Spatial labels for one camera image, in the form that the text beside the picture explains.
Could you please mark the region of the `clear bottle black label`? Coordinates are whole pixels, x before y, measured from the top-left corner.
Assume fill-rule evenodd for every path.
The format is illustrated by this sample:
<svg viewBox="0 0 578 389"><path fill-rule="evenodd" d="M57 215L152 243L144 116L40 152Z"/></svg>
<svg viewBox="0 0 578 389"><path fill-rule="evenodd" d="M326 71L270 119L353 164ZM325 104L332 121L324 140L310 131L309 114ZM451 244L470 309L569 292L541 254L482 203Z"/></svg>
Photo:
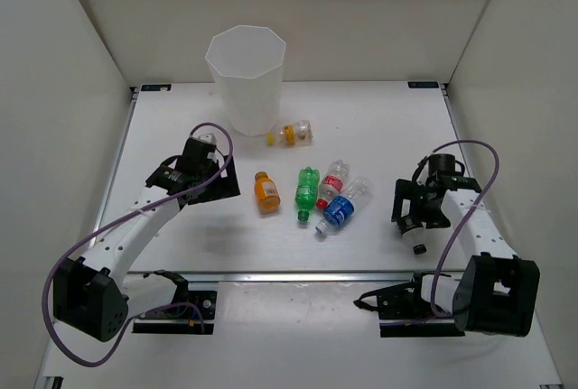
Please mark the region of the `clear bottle black label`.
<svg viewBox="0 0 578 389"><path fill-rule="evenodd" d="M396 222L403 242L410 246L415 255L427 252L424 224L417 218L405 215Z"/></svg>

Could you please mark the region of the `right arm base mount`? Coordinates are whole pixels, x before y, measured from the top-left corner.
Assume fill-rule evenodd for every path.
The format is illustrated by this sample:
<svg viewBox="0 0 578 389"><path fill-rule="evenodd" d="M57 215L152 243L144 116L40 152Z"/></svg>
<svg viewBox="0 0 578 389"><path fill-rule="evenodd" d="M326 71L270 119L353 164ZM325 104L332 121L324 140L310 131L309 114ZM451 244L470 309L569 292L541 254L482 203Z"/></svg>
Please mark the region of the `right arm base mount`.
<svg viewBox="0 0 578 389"><path fill-rule="evenodd" d="M408 282L362 293L353 304L376 312L381 338L461 338L465 333L452 320L436 317L421 297L428 272L416 272Z"/></svg>

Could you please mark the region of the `clear bottle blue label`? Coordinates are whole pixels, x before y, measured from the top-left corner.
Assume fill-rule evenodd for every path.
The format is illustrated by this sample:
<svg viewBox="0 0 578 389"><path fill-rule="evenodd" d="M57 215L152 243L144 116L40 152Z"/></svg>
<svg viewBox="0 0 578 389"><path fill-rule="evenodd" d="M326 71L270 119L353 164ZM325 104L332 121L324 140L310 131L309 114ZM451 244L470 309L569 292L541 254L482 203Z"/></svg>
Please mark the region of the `clear bottle blue label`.
<svg viewBox="0 0 578 389"><path fill-rule="evenodd" d="M316 233L325 236L330 230L340 230L372 196L372 181L364 176L356 177L322 212L322 219L315 226Z"/></svg>

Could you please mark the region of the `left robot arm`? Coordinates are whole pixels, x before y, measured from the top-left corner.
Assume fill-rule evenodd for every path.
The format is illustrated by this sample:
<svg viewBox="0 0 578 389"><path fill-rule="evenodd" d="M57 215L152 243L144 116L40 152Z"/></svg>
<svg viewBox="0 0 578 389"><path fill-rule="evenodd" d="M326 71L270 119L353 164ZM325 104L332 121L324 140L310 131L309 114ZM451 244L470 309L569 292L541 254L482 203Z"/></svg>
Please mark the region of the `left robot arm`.
<svg viewBox="0 0 578 389"><path fill-rule="evenodd" d="M112 339L124 323L160 307L179 317L189 307L185 279L157 269L127 278L131 266L160 230L188 205L233 198L240 189L232 164L219 172L214 134L191 136L183 152L163 161L145 182L130 209L132 218L106 232L76 259L61 263L53 278L57 320L101 341Z"/></svg>

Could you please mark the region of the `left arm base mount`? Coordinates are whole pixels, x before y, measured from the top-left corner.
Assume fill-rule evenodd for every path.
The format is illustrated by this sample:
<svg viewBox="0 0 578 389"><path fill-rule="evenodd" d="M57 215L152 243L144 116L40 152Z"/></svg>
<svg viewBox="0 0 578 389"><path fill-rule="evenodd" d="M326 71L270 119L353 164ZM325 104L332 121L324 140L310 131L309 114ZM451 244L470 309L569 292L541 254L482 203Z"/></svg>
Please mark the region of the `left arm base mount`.
<svg viewBox="0 0 578 389"><path fill-rule="evenodd" d="M155 271L176 287L171 304L163 310L148 310L133 320L135 334L159 335L212 335L217 310L218 291L208 287L195 287L182 275L168 271Z"/></svg>

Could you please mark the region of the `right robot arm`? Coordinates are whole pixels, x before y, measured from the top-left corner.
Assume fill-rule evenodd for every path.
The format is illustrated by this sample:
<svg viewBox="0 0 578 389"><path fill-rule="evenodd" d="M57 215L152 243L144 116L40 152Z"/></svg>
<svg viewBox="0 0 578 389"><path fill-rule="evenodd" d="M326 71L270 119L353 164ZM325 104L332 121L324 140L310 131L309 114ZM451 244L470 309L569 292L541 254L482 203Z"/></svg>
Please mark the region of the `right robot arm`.
<svg viewBox="0 0 578 389"><path fill-rule="evenodd" d="M526 336L540 278L536 263L507 244L481 186L453 155L433 154L421 165L426 178L396 181L391 219L417 255L426 251L425 230L450 229L469 262L460 280L440 271L416 273L406 293L411 318L444 317L460 331Z"/></svg>

